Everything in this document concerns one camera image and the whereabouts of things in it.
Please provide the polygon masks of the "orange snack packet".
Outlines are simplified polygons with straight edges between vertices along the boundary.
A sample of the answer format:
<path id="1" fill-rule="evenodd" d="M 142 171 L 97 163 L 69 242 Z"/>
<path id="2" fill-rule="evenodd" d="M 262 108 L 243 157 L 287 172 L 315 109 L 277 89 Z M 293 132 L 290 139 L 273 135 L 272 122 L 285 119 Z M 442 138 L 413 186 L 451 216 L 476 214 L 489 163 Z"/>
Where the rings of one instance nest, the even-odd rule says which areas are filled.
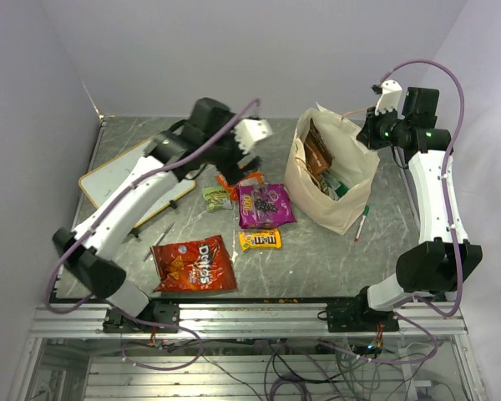
<path id="1" fill-rule="evenodd" d="M 221 174 L 218 174 L 215 178 L 218 181 L 218 183 L 228 192 L 230 198 L 233 201 L 238 200 L 237 189 L 240 186 L 262 185 L 265 183 L 265 178 L 260 171 L 248 174 L 246 178 L 239 181 L 235 185 L 229 185 L 225 177 Z"/>

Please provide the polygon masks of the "purple grape candy bag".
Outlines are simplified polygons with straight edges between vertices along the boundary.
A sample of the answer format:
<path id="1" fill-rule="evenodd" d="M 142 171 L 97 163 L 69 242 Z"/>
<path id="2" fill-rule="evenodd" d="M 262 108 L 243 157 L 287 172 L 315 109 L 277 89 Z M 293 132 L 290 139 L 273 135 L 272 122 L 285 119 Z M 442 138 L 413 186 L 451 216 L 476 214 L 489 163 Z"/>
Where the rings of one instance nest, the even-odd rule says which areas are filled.
<path id="1" fill-rule="evenodd" d="M 274 229 L 296 223 L 283 184 L 244 185 L 236 194 L 241 229 Z"/>

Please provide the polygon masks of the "beige paper bag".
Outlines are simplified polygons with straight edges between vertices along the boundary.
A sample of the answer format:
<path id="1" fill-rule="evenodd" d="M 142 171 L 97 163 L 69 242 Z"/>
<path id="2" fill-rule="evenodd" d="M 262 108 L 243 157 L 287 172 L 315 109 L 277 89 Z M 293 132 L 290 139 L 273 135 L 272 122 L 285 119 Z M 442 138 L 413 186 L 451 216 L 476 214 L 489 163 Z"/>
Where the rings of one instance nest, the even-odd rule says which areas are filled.
<path id="1" fill-rule="evenodd" d="M 347 187 L 337 200 L 323 193 L 306 167 L 303 144 L 314 124 L 331 151 L 331 173 Z M 379 156 L 357 141 L 361 128 L 346 117 L 317 105 L 297 121 L 286 162 L 284 186 L 295 206 L 315 223 L 343 235 L 364 212 L 377 172 Z"/>

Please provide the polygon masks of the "brown snack bag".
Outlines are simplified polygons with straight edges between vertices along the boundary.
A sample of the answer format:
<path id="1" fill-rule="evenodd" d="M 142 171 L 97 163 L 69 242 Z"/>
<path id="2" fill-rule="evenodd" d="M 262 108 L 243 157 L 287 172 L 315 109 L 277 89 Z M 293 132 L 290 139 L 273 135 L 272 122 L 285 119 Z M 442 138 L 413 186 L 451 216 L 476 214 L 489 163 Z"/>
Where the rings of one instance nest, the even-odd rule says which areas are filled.
<path id="1" fill-rule="evenodd" d="M 326 146 L 313 119 L 310 119 L 309 130 L 304 141 L 304 150 L 306 166 L 315 179 L 318 179 L 331 168 L 334 155 Z"/>

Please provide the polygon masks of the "dark green chips bag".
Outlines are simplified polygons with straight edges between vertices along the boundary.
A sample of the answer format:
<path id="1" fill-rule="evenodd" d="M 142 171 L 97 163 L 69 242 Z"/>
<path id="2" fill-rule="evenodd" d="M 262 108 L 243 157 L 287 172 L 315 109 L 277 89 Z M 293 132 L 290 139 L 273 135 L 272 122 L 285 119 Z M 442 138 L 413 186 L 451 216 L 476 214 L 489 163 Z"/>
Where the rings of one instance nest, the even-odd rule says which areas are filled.
<path id="1" fill-rule="evenodd" d="M 349 191 L 349 188 L 329 170 L 325 170 L 320 175 L 318 182 L 321 192 L 333 201 L 339 201 Z"/>

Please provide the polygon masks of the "red Doritos bag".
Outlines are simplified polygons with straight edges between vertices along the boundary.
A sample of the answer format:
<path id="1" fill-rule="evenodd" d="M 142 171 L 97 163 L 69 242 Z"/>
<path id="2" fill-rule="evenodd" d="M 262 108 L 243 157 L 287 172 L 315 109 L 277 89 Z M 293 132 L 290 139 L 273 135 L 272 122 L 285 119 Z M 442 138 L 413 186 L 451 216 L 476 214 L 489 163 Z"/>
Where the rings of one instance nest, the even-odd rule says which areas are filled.
<path id="1" fill-rule="evenodd" d="M 237 282 L 221 235 L 153 246 L 159 275 L 153 292 L 232 291 Z"/>

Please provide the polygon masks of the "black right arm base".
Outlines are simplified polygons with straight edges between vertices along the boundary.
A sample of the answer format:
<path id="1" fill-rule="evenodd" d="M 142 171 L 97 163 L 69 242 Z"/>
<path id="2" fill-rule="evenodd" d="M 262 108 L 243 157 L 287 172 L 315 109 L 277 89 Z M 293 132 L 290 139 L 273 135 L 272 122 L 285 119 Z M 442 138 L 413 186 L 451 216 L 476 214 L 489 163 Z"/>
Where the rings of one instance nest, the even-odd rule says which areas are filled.
<path id="1" fill-rule="evenodd" d="M 326 322 L 329 332 L 397 332 L 399 324 L 393 312 L 377 311 L 368 304 L 369 286 L 356 296 L 336 297 L 326 303 L 317 318 Z"/>

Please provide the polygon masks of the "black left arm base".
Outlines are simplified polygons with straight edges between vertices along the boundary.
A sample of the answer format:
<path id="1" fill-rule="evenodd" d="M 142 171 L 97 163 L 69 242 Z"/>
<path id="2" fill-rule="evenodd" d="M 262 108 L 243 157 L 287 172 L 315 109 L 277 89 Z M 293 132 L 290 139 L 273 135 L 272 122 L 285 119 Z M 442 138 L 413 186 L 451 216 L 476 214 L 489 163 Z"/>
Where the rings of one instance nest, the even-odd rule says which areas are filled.
<path id="1" fill-rule="evenodd" d="M 129 317 L 117 307 L 110 308 L 103 321 L 104 333 L 177 333 L 180 322 L 180 309 L 175 304 L 151 301 L 137 316 Z"/>

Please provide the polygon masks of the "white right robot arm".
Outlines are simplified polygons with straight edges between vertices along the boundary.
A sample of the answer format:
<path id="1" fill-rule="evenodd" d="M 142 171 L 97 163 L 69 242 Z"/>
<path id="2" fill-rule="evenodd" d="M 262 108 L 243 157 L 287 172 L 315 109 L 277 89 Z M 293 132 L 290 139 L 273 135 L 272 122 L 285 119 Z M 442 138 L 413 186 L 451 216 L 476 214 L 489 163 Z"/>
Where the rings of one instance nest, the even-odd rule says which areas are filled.
<path id="1" fill-rule="evenodd" d="M 357 140 L 371 150 L 399 148 L 414 184 L 420 220 L 418 244 L 397 260 L 393 275 L 367 289 L 352 323 L 372 329 L 380 311 L 416 297 L 458 293 L 478 266 L 482 248 L 470 242 L 458 212 L 453 187 L 452 136 L 436 126 L 439 92 L 402 89 L 394 80 L 374 86 L 377 104 L 366 114 Z"/>

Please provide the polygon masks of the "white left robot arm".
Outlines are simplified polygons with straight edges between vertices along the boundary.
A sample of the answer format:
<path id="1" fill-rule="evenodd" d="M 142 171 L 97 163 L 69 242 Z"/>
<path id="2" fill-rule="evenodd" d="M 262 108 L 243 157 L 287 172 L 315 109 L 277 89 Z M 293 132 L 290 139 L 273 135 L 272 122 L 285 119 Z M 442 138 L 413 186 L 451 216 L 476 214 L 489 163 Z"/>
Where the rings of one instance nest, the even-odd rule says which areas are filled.
<path id="1" fill-rule="evenodd" d="M 148 143 L 126 179 L 88 219 L 53 234 L 59 259 L 52 275 L 69 271 L 91 297 L 120 309 L 132 330 L 147 330 L 154 320 L 151 301 L 114 263 L 114 253 L 152 205 L 189 173 L 213 165 L 234 185 L 260 167 L 252 150 L 272 131 L 258 116 L 259 105 L 254 99 L 235 114 L 215 99 L 197 100 L 189 118 Z"/>

